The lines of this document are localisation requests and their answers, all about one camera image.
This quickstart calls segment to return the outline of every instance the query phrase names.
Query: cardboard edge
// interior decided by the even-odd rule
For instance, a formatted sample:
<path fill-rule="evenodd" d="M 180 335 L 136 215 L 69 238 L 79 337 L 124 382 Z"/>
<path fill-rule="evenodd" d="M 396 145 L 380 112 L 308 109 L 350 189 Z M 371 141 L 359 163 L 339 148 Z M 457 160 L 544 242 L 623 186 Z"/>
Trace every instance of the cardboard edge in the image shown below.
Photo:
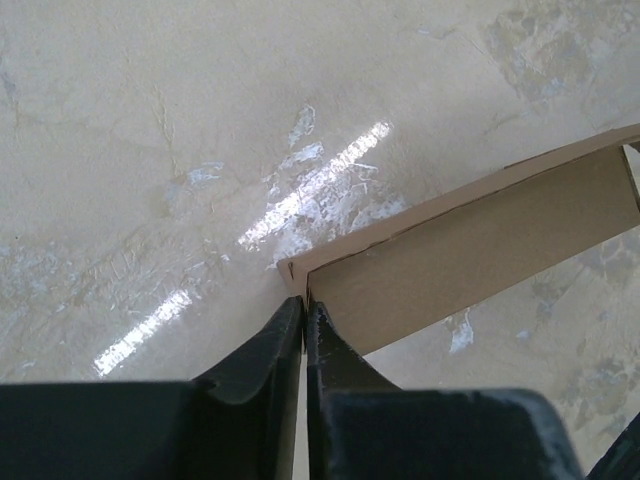
<path fill-rule="evenodd" d="M 283 258 L 276 263 L 280 276 L 284 279 L 289 291 L 299 295 L 305 308 L 309 306 L 309 271 L 295 263 L 291 258 Z"/>
<path fill-rule="evenodd" d="M 627 170 L 627 175 L 629 177 L 629 183 L 631 184 L 631 190 L 633 191 L 633 196 L 636 199 L 636 207 L 638 207 L 638 211 L 640 211 L 640 194 L 638 194 L 638 185 L 636 184 L 636 180 L 633 177 L 633 171 L 631 170 L 631 164 L 629 163 L 629 158 L 627 157 L 627 152 L 624 151 L 624 144 L 618 147 L 620 149 L 620 154 L 622 155 L 622 159 L 624 162 L 624 168 Z"/>
<path fill-rule="evenodd" d="M 640 141 L 640 124 L 634 124 L 609 130 L 585 140 L 516 162 L 475 182 L 451 190 L 439 197 L 426 200 L 404 212 L 381 220 L 377 224 L 374 224 L 377 226 L 377 229 L 380 230 L 380 233 L 376 232 L 377 238 L 368 239 L 371 234 L 371 227 L 365 227 L 308 252 L 280 260 L 277 263 L 278 270 L 290 290 L 296 295 L 301 295 L 305 300 L 305 306 L 308 307 L 310 295 L 309 277 L 312 272 L 344 260 L 345 258 L 358 255 L 376 245 L 393 240 L 395 237 L 434 218 L 487 196 L 494 195 L 505 188 L 509 188 L 512 185 L 516 185 L 572 161 L 576 161 L 586 155 L 607 148 L 622 148 L 623 145 L 634 144 L 638 141 Z M 640 209 L 640 197 L 638 196 L 637 186 L 624 150 L 622 153 L 636 196 L 636 203 Z M 492 187 L 491 182 L 496 179 L 502 183 Z M 456 196 L 462 196 L 462 201 L 452 201 L 449 207 L 444 207 L 439 211 L 436 209 L 436 212 L 433 214 L 427 214 L 426 216 L 421 214 L 421 210 L 423 210 L 425 204 L 431 203 L 433 205 L 434 202 L 446 204 L 448 200 L 454 200 Z"/>

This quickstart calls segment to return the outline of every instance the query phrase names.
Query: cardboard box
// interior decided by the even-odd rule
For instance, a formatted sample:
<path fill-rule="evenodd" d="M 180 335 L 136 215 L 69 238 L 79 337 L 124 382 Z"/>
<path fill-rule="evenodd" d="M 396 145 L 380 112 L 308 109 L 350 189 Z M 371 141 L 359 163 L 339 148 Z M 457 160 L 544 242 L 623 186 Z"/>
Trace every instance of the cardboard box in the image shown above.
<path fill-rule="evenodd" d="M 364 355 L 640 224 L 640 124 L 516 163 L 278 268 Z"/>

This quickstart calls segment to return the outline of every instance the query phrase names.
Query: beige floor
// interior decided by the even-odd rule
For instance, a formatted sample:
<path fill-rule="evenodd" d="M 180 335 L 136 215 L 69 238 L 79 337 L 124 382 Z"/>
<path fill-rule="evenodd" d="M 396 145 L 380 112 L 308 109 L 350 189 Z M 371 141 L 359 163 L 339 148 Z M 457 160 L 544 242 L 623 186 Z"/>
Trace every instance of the beige floor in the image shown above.
<path fill-rule="evenodd" d="M 2 382 L 195 375 L 286 296 L 277 259 L 640 122 L 637 0 L 0 13 Z M 370 360 L 539 389 L 589 469 L 640 409 L 639 236 Z"/>

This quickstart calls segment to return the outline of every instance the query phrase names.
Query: polished floor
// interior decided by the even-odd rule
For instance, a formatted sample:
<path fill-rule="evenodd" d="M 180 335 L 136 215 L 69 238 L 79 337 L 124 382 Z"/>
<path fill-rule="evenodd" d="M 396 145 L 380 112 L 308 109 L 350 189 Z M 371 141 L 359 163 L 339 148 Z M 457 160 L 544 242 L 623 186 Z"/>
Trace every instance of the polished floor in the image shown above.
<path fill-rule="evenodd" d="M 636 0 L 0 13 L 2 382 L 196 375 L 285 298 L 278 259 L 640 122 Z M 369 359 L 536 388 L 589 469 L 640 409 L 638 271 L 632 231 Z"/>

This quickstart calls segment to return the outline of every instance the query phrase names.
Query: cardboard flap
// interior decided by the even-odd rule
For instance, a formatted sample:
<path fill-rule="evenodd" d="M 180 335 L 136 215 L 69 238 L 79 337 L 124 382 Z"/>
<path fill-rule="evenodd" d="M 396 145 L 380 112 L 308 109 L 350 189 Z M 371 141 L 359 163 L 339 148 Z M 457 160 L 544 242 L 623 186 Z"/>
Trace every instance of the cardboard flap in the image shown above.
<path fill-rule="evenodd" d="M 450 210 L 309 274 L 361 354 L 384 347 L 640 224 L 621 147 Z"/>
<path fill-rule="evenodd" d="M 495 194 L 532 176 L 592 152 L 639 140 L 640 124 L 637 124 L 610 130 L 586 140 L 515 163 L 492 175 L 409 208 L 398 215 L 350 233 L 326 245 L 314 248 L 301 255 L 281 260 L 278 262 L 278 269 L 291 291 L 296 295 L 302 295 L 306 299 L 309 294 L 308 277 L 310 272 L 364 252 L 451 210 Z"/>

